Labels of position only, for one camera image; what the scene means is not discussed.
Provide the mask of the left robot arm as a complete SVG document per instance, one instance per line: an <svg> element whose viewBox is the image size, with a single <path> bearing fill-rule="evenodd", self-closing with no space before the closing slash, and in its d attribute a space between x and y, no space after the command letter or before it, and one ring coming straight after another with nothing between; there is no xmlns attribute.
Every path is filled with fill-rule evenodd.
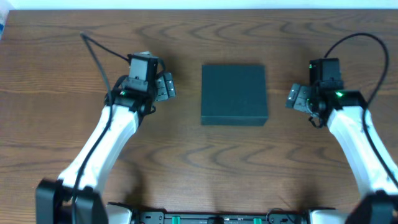
<svg viewBox="0 0 398 224"><path fill-rule="evenodd" d="M175 97L170 72L144 79L124 75L108 91L99 122L74 161L55 181L42 180L35 192L37 223L139 223L121 203L105 205L101 196L109 173L154 103Z"/></svg>

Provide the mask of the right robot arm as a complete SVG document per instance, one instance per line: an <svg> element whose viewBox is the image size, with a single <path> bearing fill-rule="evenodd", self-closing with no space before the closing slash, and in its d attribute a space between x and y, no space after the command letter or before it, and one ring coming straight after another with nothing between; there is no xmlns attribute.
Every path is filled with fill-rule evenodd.
<svg viewBox="0 0 398 224"><path fill-rule="evenodd" d="M317 208L308 223L397 223L397 165L373 125L358 90L318 92L293 84L286 107L319 118L340 144L354 174L361 200L350 213Z"/></svg>

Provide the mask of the dark green box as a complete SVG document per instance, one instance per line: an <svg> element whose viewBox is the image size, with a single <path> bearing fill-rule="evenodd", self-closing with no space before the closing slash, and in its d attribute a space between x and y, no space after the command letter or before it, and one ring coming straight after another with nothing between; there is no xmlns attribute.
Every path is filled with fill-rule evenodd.
<svg viewBox="0 0 398 224"><path fill-rule="evenodd" d="M202 66L201 124L263 126L269 118L266 68L256 64Z"/></svg>

